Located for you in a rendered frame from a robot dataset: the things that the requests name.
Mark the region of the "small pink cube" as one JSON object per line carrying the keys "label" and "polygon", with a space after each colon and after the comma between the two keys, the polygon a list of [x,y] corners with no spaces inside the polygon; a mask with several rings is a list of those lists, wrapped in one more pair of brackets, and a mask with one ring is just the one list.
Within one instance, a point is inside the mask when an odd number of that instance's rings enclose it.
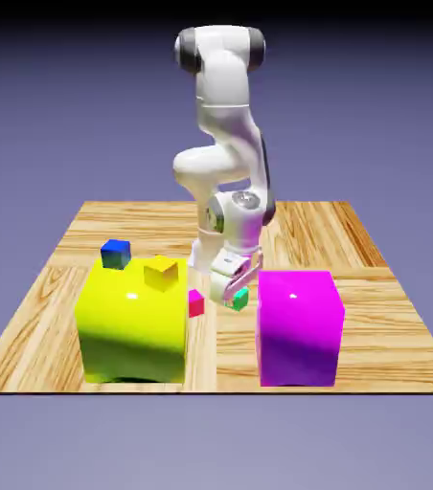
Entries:
{"label": "small pink cube", "polygon": [[205,299],[197,289],[189,291],[188,310],[190,318],[200,316],[205,312]]}

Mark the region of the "large magenta box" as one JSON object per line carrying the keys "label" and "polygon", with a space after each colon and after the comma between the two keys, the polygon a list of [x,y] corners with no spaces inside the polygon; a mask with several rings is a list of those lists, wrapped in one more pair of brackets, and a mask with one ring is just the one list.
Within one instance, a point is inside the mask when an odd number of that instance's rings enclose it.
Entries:
{"label": "large magenta box", "polygon": [[264,387],[335,384],[345,306],[327,270],[259,272],[256,349]]}

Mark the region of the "small green cube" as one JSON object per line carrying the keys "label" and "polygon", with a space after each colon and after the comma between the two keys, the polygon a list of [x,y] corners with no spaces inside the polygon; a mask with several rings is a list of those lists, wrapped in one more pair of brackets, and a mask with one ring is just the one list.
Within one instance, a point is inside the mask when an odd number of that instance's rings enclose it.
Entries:
{"label": "small green cube", "polygon": [[243,309],[249,301],[249,289],[247,287],[243,287],[239,289],[234,296],[230,300],[225,301],[225,306],[240,311]]}

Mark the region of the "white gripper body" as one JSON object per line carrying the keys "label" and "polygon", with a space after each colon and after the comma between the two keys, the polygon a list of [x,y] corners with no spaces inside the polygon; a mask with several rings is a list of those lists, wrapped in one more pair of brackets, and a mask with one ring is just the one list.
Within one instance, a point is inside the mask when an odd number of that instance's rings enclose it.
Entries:
{"label": "white gripper body", "polygon": [[247,286],[263,266],[263,254],[257,254],[257,263],[252,265],[253,256],[218,254],[210,268],[210,298],[212,301],[229,301]]}

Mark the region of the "small yellow cube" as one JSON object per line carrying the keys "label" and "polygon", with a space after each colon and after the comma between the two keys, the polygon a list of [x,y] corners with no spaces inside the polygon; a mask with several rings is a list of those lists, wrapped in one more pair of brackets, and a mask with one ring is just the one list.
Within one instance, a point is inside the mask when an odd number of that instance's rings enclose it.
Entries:
{"label": "small yellow cube", "polygon": [[144,282],[155,290],[165,292],[178,281],[178,263],[175,259],[157,255],[144,264]]}

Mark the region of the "large yellow box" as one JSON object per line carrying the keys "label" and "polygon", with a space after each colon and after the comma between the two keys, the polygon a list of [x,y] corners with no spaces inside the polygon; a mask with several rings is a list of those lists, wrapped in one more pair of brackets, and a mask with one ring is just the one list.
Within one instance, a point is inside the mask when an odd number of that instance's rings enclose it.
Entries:
{"label": "large yellow box", "polygon": [[165,292],[145,285],[144,264],[133,258],[124,270],[97,259],[75,307],[85,380],[182,383],[185,379],[188,266]]}

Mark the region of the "small blue cube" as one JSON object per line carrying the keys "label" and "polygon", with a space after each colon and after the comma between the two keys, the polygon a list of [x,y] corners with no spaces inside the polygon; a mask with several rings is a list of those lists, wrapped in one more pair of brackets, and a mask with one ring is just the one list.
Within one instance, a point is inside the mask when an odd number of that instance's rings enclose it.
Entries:
{"label": "small blue cube", "polygon": [[109,239],[101,247],[103,268],[124,270],[131,260],[130,242]]}

